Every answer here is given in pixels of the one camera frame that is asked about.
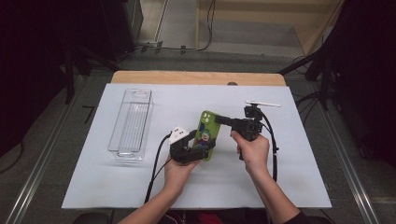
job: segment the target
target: gray carpet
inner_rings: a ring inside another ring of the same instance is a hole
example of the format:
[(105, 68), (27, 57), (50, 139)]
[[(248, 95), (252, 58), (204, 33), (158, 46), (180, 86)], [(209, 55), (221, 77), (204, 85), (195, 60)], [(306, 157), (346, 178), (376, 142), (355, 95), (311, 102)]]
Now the gray carpet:
[[(260, 55), (214, 53), (188, 51), (180, 54), (178, 50), (161, 50), (157, 52), (149, 49), (147, 52), (137, 52), (121, 62), (119, 66), (124, 70), (174, 70), (174, 71), (218, 71), (218, 72), (258, 72), (274, 73), (291, 64), (291, 58), (263, 57)], [(33, 200), (21, 223), (72, 223), (81, 213), (87, 211), (63, 210), (61, 208), (65, 191), (74, 172), (79, 153), (83, 147), (85, 137), (90, 129), (93, 116), (85, 123), (90, 109), (87, 106), (97, 106), (105, 85), (110, 82), (112, 73), (106, 68), (96, 68), (90, 77), (86, 77), (85, 85), (72, 105), (66, 123), (54, 146), (54, 152), (49, 158), (49, 165), (42, 176)], [(299, 73), (286, 76), (287, 85), (295, 94), (307, 95), (311, 92), (308, 82)], [(23, 183), (26, 181), (40, 150), (45, 146), (49, 134), (57, 118), (64, 108), (65, 92), (61, 92), (49, 105), (46, 111), (36, 121), (32, 129), (26, 134), (24, 153), (21, 160), (9, 171), (0, 174), (0, 222), (7, 219), (16, 197)], [(341, 115), (331, 106), (331, 115), (337, 126), (343, 143), (348, 149), (348, 155), (356, 166), (361, 180), (369, 196), (375, 200), (374, 207), (382, 223), (392, 223), (396, 218), (394, 211), (396, 203), (395, 174), (396, 171), (382, 161), (367, 161), (360, 157), (353, 136), (350, 134)], [(302, 113), (305, 119), (307, 110)], [(328, 193), (332, 202), (332, 209), (325, 209), (335, 223), (363, 223), (361, 212), (355, 202), (340, 163), (334, 154), (332, 139), (329, 136), (323, 117), (316, 105), (306, 120), (305, 130), (318, 162)], [(19, 149), (16, 147), (0, 164), (11, 162)], [(304, 209), (308, 215), (325, 217), (322, 211)], [(114, 222), (125, 217), (131, 210), (117, 210)]]

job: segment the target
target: white tag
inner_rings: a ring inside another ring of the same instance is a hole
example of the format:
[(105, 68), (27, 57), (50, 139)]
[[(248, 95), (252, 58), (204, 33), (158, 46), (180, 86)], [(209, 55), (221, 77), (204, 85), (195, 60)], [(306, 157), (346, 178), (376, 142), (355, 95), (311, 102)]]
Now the white tag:
[(178, 140), (184, 138), (185, 136), (189, 135), (190, 132), (186, 131), (183, 128), (180, 128), (179, 126), (176, 126), (174, 130), (171, 133), (171, 136), (168, 139), (168, 144), (172, 145)]
[(264, 103), (264, 102), (260, 102), (260, 101), (250, 101), (250, 100), (246, 100), (247, 104), (251, 104), (251, 105), (268, 105), (268, 106), (276, 106), (276, 107), (280, 107), (280, 104), (269, 104), (269, 103)]

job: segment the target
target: sleeve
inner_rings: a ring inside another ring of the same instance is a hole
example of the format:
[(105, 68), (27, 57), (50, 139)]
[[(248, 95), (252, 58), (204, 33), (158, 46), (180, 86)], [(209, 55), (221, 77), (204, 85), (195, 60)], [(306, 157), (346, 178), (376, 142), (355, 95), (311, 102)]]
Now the sleeve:
[(308, 217), (305, 216), (304, 213), (300, 212), (297, 216), (293, 217), (291, 220), (285, 222), (285, 224), (309, 224), (311, 221), (309, 221)]

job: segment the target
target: green object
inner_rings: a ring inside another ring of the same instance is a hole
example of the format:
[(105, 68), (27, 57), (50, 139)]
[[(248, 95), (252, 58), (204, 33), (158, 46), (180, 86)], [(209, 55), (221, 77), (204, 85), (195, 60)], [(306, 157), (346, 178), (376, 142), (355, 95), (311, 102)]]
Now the green object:
[[(195, 135), (194, 139), (194, 147), (204, 146), (207, 141), (218, 137), (220, 124), (215, 122), (217, 115), (218, 114), (208, 110), (202, 112), (198, 123), (197, 134)], [(214, 148), (209, 150), (208, 157), (203, 159), (203, 161), (210, 161), (213, 149)]]

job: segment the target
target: white paper sheet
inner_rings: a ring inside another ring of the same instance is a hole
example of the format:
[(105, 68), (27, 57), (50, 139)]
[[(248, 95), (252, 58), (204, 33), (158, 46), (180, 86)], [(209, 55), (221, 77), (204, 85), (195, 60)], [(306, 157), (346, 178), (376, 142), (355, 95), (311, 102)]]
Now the white paper sheet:
[[(154, 101), (145, 159), (121, 164), (107, 150), (126, 89), (150, 89)], [(197, 128), (202, 111), (242, 119), (246, 100), (281, 104), (262, 106), (280, 150), (277, 183), (298, 207), (325, 208), (331, 203), (318, 171), (295, 103), (288, 87), (107, 84), (64, 198), (63, 208), (139, 207), (151, 178), (158, 145), (174, 127)], [(208, 209), (263, 207), (238, 160), (231, 128), (221, 126), (211, 161), (202, 161), (173, 208)], [(270, 137), (263, 129), (262, 134)], [(169, 152), (165, 143), (158, 168)], [(268, 167), (272, 172), (272, 156)], [(154, 182), (151, 197), (163, 186), (163, 172)]]

